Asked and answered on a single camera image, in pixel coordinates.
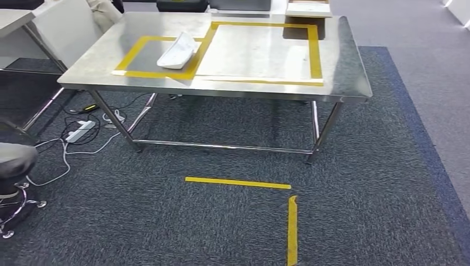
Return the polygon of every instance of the blue carpet border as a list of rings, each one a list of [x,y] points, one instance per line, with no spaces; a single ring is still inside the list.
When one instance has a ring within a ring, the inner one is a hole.
[[[432,181],[446,214],[449,227],[460,246],[467,265],[470,265],[470,221],[442,164],[441,158],[434,148],[434,144],[408,94],[389,50],[386,47],[360,47],[360,50],[362,49],[373,50],[382,60],[387,72],[387,78],[392,83],[392,88],[399,100],[400,108],[403,110],[408,128],[432,176]]]

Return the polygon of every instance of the tabletop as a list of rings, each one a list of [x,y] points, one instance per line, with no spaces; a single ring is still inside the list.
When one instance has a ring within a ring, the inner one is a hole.
[[[197,50],[157,66],[181,32]],[[372,97],[346,17],[127,12],[59,80],[67,89],[361,103]]]
[[[31,10],[0,9],[0,38],[9,35],[33,19],[34,14]]]

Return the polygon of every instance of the gray floor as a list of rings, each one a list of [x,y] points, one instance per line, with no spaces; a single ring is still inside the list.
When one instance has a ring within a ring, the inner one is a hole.
[[[470,237],[458,234],[449,215],[452,193],[441,193],[448,178],[430,171],[429,162],[441,164],[428,158],[435,151],[393,61],[386,48],[360,51],[374,97],[346,105],[313,166],[305,156],[271,152],[154,146],[138,154],[117,137],[97,155],[69,156],[72,171],[61,180],[30,188],[49,203],[0,242],[0,265],[285,265],[292,195],[299,265],[466,265]],[[114,106],[136,95],[103,93]],[[145,100],[123,111],[133,118]],[[81,93],[67,108],[91,102]],[[319,104],[322,121],[330,108]],[[66,116],[41,137],[57,137]],[[134,135],[308,148],[310,127],[309,107],[296,101],[160,95]],[[115,132],[102,128],[94,142],[69,151],[95,150]],[[61,155],[59,145],[42,153],[31,178],[63,172]],[[293,189],[188,183],[185,176]]]
[[[349,18],[358,45],[388,47],[470,214],[470,31],[440,0],[334,0],[331,8]]]

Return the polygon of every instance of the chrome chair base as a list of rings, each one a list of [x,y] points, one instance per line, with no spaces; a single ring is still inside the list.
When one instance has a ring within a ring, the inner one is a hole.
[[[21,210],[24,208],[24,206],[26,206],[26,204],[36,204],[36,207],[38,207],[38,208],[44,208],[47,205],[47,201],[35,201],[35,200],[32,200],[32,199],[28,199],[28,195],[26,194],[25,189],[29,187],[29,183],[16,184],[15,186],[18,188],[18,190],[22,194],[22,196],[23,196],[22,199],[18,202],[10,202],[10,203],[5,203],[5,204],[0,204],[0,208],[19,205],[18,209],[12,215],[10,215],[7,219],[2,220],[0,218],[0,235],[4,239],[8,239],[8,238],[10,238],[14,235],[13,230],[9,230],[9,231],[4,230],[5,224],[7,224],[13,218],[18,216],[19,213],[21,212]]]

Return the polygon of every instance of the stainless steel table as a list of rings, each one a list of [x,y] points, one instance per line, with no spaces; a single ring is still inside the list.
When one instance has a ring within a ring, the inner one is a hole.
[[[33,39],[33,41],[38,45],[38,47],[46,54],[46,56],[54,62],[54,64],[59,68],[63,73],[67,70],[67,67],[54,55],[54,53],[47,47],[46,44],[41,40],[41,38],[34,31],[34,25],[30,22],[34,19],[34,14],[30,10],[18,10],[18,9],[0,9],[0,38],[7,36],[8,34],[14,32],[19,28],[23,28],[26,33]],[[13,71],[17,70],[8,70],[1,69],[2,71]],[[10,122],[5,117],[0,116],[0,122],[7,124],[13,129],[17,130],[23,135],[29,136],[31,139],[34,139],[27,134],[27,130],[38,120],[42,113],[52,104],[52,102],[62,93],[64,88],[59,89],[52,98],[36,113],[29,119],[24,126],[18,126]]]
[[[195,38],[196,54],[182,70],[158,67],[156,61],[182,31]],[[283,15],[128,12],[58,82],[67,89],[89,91],[137,150],[138,144],[160,144],[291,152],[310,155],[310,163],[343,103],[364,103],[372,97],[345,17],[297,21]],[[100,96],[101,90],[153,94],[126,129]],[[134,139],[131,133],[157,93],[308,101],[313,148]],[[335,104],[321,132],[316,101]]]

